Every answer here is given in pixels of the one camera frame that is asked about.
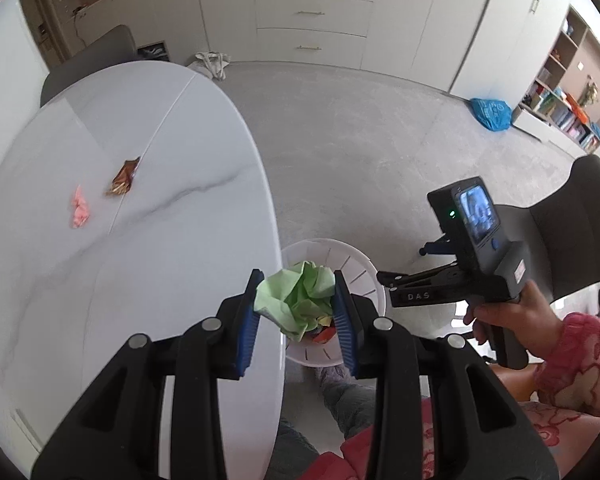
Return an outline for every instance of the hand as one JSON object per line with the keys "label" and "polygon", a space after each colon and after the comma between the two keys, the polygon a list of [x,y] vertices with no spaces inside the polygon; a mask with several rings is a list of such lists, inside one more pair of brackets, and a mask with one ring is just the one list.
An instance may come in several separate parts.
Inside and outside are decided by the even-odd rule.
{"label": "hand", "polygon": [[551,354],[562,336],[562,322],[533,280],[525,283],[519,303],[487,303],[468,309],[464,324],[474,319],[478,320],[474,323],[478,344],[487,341],[482,323],[510,328],[522,346],[541,359]]}

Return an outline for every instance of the camera screen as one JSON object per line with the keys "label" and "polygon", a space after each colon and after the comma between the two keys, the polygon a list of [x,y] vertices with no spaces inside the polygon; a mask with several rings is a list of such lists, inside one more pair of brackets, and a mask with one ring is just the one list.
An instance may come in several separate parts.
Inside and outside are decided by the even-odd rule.
{"label": "camera screen", "polygon": [[498,217],[482,186],[473,186],[460,194],[460,206],[474,244],[479,244],[498,224]]}

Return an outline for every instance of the person's arm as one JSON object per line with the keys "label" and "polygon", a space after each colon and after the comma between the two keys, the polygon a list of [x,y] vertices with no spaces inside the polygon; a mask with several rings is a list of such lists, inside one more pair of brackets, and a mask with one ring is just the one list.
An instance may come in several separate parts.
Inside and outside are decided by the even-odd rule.
{"label": "person's arm", "polygon": [[542,402],[600,416],[600,320],[579,312],[535,373]]}
{"label": "person's arm", "polygon": [[[587,314],[555,315],[538,286],[529,281],[519,303],[493,303],[467,312],[473,319],[510,328],[533,355],[544,359],[535,374],[542,402],[600,415],[600,320]],[[478,342],[484,330],[474,324]]]}

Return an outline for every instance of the gray chair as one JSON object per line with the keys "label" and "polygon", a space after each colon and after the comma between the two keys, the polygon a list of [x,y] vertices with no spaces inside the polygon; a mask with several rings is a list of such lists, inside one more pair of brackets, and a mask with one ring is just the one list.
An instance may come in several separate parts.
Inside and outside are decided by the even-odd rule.
{"label": "gray chair", "polygon": [[131,31],[126,25],[118,25],[62,65],[51,69],[42,85],[40,106],[98,70],[139,59],[142,58],[138,56]]}
{"label": "gray chair", "polygon": [[496,204],[510,240],[530,250],[529,275],[549,302],[600,282],[600,158],[587,155],[567,182],[529,208]]}

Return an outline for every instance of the white round table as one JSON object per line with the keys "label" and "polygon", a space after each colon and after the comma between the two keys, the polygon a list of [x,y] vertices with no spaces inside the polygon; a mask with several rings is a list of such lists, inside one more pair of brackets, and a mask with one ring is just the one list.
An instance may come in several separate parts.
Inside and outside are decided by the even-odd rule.
{"label": "white round table", "polygon": [[[137,156],[131,191],[106,196]],[[91,218],[73,229],[78,185]],[[141,61],[74,84],[36,114],[0,166],[0,445],[28,473],[32,434],[48,440],[131,334],[182,334],[242,293],[251,269],[268,276],[280,266],[260,157],[214,83]],[[266,471],[283,370],[283,338],[262,319],[245,378],[219,385],[230,479]]]}

